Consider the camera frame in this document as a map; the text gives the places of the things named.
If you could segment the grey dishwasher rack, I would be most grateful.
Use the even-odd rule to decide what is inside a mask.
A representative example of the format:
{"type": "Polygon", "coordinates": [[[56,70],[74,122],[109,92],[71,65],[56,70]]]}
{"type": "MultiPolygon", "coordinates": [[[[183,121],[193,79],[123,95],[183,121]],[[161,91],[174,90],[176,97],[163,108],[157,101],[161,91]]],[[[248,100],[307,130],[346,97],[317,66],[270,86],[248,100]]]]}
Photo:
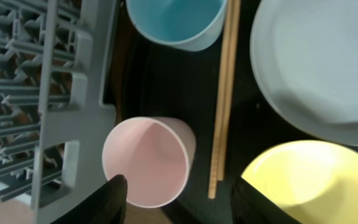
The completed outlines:
{"type": "Polygon", "coordinates": [[[118,1],[0,0],[0,200],[51,223],[105,183],[118,1]]]}

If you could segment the wooden chopstick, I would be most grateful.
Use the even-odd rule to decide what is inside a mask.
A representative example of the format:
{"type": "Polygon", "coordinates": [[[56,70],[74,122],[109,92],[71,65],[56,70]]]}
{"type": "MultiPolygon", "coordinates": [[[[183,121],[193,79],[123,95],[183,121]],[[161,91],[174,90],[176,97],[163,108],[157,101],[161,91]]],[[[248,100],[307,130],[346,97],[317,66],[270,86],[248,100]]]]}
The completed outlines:
{"type": "Polygon", "coordinates": [[[219,81],[218,94],[216,102],[216,114],[214,122],[213,148],[211,154],[211,165],[209,173],[208,198],[215,199],[216,189],[218,183],[218,164],[219,164],[219,150],[222,134],[222,122],[224,111],[224,97],[226,93],[226,67],[229,52],[229,42],[231,35],[231,19],[232,19],[232,5],[233,0],[227,0],[226,17],[224,23],[223,40],[221,46],[221,57],[219,65],[219,81]]]}
{"type": "Polygon", "coordinates": [[[225,64],[224,64],[224,77],[226,79],[224,86],[224,98],[223,98],[223,117],[222,117],[222,130],[219,143],[219,162],[218,162],[218,174],[217,179],[219,181],[224,180],[225,165],[226,165],[226,151],[227,151],[227,138],[229,132],[229,122],[231,114],[232,104],[232,92],[234,83],[234,72],[236,65],[236,53],[237,53],[237,40],[239,32],[239,19],[241,16],[241,0],[230,1],[228,18],[226,21],[228,32],[224,35],[225,45],[225,64]]]}

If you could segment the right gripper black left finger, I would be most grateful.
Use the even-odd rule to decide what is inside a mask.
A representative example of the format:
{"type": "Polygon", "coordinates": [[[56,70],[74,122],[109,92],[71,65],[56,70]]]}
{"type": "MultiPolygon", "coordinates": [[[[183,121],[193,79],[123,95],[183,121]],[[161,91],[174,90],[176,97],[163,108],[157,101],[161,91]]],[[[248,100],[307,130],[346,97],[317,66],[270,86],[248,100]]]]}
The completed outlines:
{"type": "Polygon", "coordinates": [[[123,224],[127,187],[126,178],[116,175],[51,224],[123,224]]]}

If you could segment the yellow plastic bowl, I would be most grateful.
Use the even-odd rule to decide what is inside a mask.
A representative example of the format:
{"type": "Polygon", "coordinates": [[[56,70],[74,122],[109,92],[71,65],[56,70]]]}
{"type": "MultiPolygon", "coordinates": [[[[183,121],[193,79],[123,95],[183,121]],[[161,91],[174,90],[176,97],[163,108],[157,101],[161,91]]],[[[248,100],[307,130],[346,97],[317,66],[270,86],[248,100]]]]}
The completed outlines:
{"type": "Polygon", "coordinates": [[[312,140],[279,144],[241,177],[300,223],[358,223],[358,152],[348,147],[312,140]]]}

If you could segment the round black tray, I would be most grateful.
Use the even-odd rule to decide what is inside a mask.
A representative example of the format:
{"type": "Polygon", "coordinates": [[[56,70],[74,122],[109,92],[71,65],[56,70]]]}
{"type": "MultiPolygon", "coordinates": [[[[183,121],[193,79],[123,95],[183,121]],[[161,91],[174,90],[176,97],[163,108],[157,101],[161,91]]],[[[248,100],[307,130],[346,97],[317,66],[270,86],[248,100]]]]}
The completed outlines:
{"type": "Polygon", "coordinates": [[[224,180],[208,198],[218,94],[220,40],[187,52],[136,35],[130,43],[121,93],[124,120],[169,117],[184,121],[196,136],[196,151],[183,192],[163,211],[174,223],[233,223],[231,190],[261,153],[293,141],[325,141],[358,152],[358,146],[317,138],[284,120],[265,99],[252,69],[250,38],[261,1],[242,1],[224,180]]]}

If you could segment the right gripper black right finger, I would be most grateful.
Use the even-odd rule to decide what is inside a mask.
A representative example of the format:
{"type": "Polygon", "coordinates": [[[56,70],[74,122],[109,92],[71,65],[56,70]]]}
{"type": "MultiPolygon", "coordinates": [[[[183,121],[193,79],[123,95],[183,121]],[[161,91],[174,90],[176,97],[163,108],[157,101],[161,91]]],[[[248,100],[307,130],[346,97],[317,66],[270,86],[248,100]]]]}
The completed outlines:
{"type": "Polygon", "coordinates": [[[231,212],[233,224],[300,224],[241,177],[232,185],[231,212]]]}

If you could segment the light blue plastic cup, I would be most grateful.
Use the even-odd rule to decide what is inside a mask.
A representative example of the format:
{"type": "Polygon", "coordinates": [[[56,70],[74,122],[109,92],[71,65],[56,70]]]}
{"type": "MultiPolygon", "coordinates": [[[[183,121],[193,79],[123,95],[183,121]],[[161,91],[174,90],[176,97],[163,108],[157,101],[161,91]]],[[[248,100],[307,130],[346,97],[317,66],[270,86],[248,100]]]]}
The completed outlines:
{"type": "Polygon", "coordinates": [[[199,52],[223,30],[227,0],[126,0],[134,27],[156,44],[199,52]]]}

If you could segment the pink plastic cup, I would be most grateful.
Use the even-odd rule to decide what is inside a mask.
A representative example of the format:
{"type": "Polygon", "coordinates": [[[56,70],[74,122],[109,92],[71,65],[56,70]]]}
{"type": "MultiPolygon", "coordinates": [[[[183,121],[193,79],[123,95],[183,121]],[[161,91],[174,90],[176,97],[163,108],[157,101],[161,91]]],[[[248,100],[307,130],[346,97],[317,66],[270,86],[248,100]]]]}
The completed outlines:
{"type": "Polygon", "coordinates": [[[101,160],[106,179],[126,178],[129,204],[158,208],[183,192],[195,151],[196,136],[184,121],[134,117],[111,130],[101,160]]]}

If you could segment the grey round plate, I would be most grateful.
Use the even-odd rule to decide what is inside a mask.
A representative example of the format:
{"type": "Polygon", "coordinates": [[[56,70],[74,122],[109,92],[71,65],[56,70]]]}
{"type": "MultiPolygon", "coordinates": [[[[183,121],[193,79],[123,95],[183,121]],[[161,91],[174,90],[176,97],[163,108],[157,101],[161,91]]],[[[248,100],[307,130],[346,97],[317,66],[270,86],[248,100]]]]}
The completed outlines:
{"type": "Polygon", "coordinates": [[[260,90],[284,120],[358,146],[358,0],[262,0],[250,56],[260,90]]]}

